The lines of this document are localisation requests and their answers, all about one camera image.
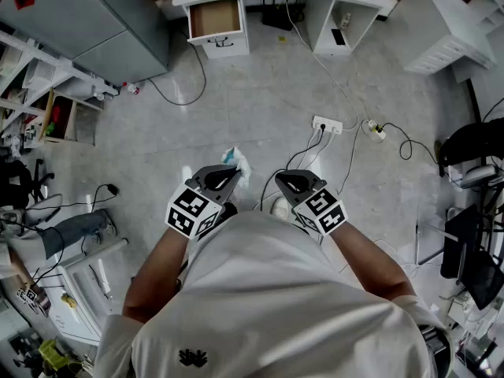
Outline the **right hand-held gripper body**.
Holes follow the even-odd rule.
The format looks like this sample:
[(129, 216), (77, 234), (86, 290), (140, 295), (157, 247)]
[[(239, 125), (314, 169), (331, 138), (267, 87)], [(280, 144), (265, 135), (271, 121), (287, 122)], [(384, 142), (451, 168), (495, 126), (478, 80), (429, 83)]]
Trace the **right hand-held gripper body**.
[(311, 171), (297, 172), (295, 176), (300, 184), (296, 187), (293, 210), (307, 228), (330, 235), (348, 221), (343, 201), (325, 180)]

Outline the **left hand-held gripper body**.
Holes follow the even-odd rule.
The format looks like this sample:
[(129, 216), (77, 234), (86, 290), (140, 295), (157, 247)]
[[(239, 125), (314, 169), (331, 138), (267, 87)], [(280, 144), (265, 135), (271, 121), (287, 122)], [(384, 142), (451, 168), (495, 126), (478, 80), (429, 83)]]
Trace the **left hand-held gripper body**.
[(194, 239), (217, 221), (224, 204), (224, 166), (206, 166), (175, 190), (169, 199), (165, 224)]

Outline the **white wooden drawer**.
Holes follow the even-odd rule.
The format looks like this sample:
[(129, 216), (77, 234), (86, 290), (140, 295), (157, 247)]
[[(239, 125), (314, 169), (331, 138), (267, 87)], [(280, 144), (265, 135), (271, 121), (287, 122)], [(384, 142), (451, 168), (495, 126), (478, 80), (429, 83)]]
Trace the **white wooden drawer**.
[(219, 53), (244, 43), (245, 25), (240, 0), (216, 0), (188, 7), (188, 42)]

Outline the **person's right forearm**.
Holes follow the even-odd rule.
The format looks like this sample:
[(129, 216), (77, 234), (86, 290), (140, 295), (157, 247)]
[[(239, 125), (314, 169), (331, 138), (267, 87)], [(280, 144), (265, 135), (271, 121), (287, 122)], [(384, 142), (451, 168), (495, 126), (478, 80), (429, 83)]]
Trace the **person's right forearm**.
[(416, 295), (401, 266), (351, 223), (344, 222), (330, 236), (367, 292), (389, 301)]

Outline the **person's left forearm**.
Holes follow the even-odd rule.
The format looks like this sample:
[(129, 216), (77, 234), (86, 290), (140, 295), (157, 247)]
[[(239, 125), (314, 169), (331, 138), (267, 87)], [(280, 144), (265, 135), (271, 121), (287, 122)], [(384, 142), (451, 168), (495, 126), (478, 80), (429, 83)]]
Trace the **person's left forearm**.
[(168, 228), (133, 279), (122, 315), (145, 324), (173, 298), (189, 239)]

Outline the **person's white shoe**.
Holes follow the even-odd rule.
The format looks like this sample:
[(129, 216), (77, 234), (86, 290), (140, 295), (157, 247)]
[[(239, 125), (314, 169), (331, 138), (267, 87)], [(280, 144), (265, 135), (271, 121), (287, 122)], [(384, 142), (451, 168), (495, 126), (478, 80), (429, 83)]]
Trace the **person's white shoe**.
[(290, 204), (285, 197), (277, 198), (270, 209), (270, 213), (283, 221), (289, 219), (290, 214)]

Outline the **white yellow power strip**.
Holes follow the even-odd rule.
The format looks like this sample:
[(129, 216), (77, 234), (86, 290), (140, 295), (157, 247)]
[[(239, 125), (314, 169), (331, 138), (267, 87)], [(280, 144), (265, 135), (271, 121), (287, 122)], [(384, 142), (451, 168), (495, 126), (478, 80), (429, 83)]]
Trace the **white yellow power strip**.
[(384, 127), (374, 120), (363, 120), (361, 129), (374, 143), (381, 144), (386, 138)]

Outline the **person's white T-shirt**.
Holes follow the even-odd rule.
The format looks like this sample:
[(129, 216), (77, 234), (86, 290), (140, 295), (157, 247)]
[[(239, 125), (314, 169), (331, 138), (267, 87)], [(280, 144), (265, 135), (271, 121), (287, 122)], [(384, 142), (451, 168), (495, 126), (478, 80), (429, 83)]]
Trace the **person's white T-shirt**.
[(94, 378), (447, 378), (453, 359), (417, 295), (344, 283), (308, 234), (250, 211), (201, 241), (145, 324), (107, 318)]

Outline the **wooden crate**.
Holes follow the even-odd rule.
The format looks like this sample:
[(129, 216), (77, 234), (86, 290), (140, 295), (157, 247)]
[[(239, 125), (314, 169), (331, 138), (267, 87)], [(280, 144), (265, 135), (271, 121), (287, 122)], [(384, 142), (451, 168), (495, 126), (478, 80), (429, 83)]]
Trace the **wooden crate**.
[(50, 89), (38, 141), (95, 145), (101, 106)]

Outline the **black folding chair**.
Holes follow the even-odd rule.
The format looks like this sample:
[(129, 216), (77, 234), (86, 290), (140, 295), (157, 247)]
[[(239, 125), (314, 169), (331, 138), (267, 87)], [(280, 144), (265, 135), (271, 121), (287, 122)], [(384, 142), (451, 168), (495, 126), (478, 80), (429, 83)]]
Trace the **black folding chair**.
[[(484, 234), (504, 232), (504, 228), (491, 228), (492, 219), (478, 210), (475, 204), (465, 208), (451, 208), (446, 220), (423, 221), (416, 226), (415, 264), (423, 266), (442, 257), (440, 275), (455, 279), (469, 293), (477, 309), (489, 306), (504, 287), (502, 259), (484, 246)], [(443, 244), (433, 254), (421, 258), (421, 234), (439, 235)]]

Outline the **black router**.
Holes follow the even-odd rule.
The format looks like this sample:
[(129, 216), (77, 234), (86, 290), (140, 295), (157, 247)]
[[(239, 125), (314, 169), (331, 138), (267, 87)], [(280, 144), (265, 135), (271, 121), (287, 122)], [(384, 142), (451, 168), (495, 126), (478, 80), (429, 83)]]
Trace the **black router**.
[(306, 4), (301, 0), (296, 0), (292, 4), (288, 0), (283, 4), (266, 5), (263, 3), (261, 6), (261, 22), (269, 27), (291, 31), (295, 24), (304, 21), (305, 7)]

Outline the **black office chair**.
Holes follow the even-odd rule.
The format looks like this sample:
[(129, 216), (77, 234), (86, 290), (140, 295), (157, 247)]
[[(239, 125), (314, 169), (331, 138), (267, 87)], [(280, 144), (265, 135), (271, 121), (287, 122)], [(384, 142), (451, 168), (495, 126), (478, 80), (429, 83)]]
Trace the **black office chair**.
[(12, 206), (14, 209), (25, 209), (30, 197), (35, 202), (44, 199), (41, 192), (42, 185), (48, 179), (52, 180), (54, 174), (47, 173), (40, 179), (39, 166), (42, 164), (43, 160), (36, 160), (35, 174), (32, 176), (19, 160), (0, 162), (0, 208)]

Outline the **yellow-green plastic crate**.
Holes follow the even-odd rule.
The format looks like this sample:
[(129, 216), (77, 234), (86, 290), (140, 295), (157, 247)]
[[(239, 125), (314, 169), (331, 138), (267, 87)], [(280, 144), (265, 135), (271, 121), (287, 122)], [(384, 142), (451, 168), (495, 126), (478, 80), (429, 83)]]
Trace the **yellow-green plastic crate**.
[(57, 350), (57, 341), (55, 339), (44, 340), (39, 346), (39, 353), (54, 371), (58, 371), (69, 364), (69, 358), (61, 355)]

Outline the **white metal rack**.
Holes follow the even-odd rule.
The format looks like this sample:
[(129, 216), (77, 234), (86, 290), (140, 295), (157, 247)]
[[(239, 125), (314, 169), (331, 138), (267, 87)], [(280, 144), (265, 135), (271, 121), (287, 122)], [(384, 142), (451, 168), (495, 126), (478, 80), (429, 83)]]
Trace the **white metal rack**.
[(21, 73), (25, 76), (22, 89), (27, 91), (24, 96), (24, 106), (31, 105), (44, 96), (48, 90), (71, 78), (77, 78), (88, 86), (95, 87), (98, 92), (105, 92), (112, 96), (118, 95), (117, 89), (108, 85), (103, 78), (79, 70), (66, 57), (55, 57), (44, 51), (32, 38), (25, 39), (20, 35), (9, 35), (0, 31), (0, 43), (7, 48), (4, 52), (5, 56), (10, 51), (20, 51), (19, 58), (13, 60), (12, 64), (7, 60), (7, 67), (11, 69), (5, 70), (5, 75), (2, 75), (3, 70), (0, 70), (0, 96)]

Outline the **white bookcase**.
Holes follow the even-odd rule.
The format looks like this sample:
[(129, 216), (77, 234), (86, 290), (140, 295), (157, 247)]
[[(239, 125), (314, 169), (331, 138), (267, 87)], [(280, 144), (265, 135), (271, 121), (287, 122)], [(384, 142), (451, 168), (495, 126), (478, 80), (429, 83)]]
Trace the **white bookcase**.
[(497, 65), (489, 39), (504, 27), (504, 0), (401, 0), (394, 14), (406, 71), (432, 75), (453, 64)]

